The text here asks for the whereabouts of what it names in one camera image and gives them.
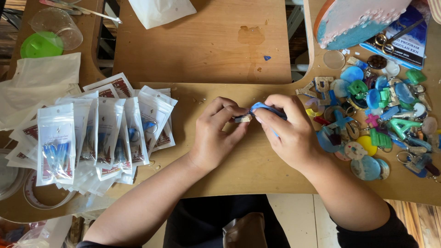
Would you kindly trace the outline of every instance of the person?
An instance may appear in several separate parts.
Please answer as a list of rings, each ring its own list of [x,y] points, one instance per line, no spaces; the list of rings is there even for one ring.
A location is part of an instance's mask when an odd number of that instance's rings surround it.
[[[265,104],[283,110],[288,118],[285,121],[259,108],[253,110],[257,121],[276,154],[302,173],[320,194],[337,224],[341,247],[418,247],[394,209],[339,166],[333,154],[321,149],[298,97],[274,94]],[[191,150],[115,201],[93,223],[77,248],[141,247],[166,220],[167,248],[290,247],[266,195],[181,199],[246,135],[249,122],[240,123],[231,133],[222,129],[227,122],[234,122],[234,116],[249,111],[227,98],[213,100],[196,121]],[[260,226],[264,226],[262,237]],[[233,234],[225,241],[224,236],[231,230]],[[241,237],[248,238],[248,243]],[[237,243],[228,246],[228,240],[234,239]]]

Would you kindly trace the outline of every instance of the black sleeve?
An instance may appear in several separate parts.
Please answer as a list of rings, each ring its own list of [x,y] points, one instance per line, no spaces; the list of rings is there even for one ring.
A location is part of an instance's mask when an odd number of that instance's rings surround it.
[[[390,218],[384,226],[368,232],[354,232],[337,225],[338,243],[342,248],[375,247],[375,248],[418,248],[418,243],[407,233],[407,229],[397,217],[393,207],[390,209]]]
[[[77,248],[122,248],[122,247],[99,244],[91,241],[82,241],[77,244]]]

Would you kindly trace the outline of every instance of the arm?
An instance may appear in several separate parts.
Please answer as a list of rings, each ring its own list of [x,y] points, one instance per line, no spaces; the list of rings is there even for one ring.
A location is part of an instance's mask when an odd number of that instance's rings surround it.
[[[161,227],[184,193],[223,161],[245,136],[249,123],[228,134],[222,131],[233,116],[249,109],[218,97],[196,121],[195,143],[178,158],[114,202],[94,222],[84,240],[111,246],[145,244]]]
[[[313,184],[336,224],[351,231],[370,231],[389,220],[387,203],[320,147],[297,96],[270,95],[265,104],[283,109],[288,117],[284,121],[268,110],[254,111],[271,147]]]

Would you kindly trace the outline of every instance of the scissors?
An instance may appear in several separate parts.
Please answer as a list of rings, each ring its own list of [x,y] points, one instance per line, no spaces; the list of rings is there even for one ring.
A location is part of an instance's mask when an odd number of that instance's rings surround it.
[[[384,34],[378,34],[375,37],[375,44],[381,47],[381,51],[384,54],[392,54],[395,51],[395,48],[392,45],[392,42],[394,42],[396,39],[400,38],[401,36],[409,33],[412,29],[414,29],[416,26],[418,26],[420,23],[424,21],[424,18],[421,20],[415,22],[414,24],[408,26],[401,32],[395,34],[390,39],[388,39]]]

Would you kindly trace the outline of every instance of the person's left hand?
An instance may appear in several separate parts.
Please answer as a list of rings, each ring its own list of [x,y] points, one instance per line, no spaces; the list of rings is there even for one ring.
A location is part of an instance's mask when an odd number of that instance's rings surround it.
[[[240,108],[231,99],[217,97],[196,120],[194,145],[188,152],[195,166],[213,170],[221,164],[234,146],[245,136],[249,122],[240,123],[228,134],[222,131],[227,122],[234,121],[233,116],[241,116],[250,109]]]

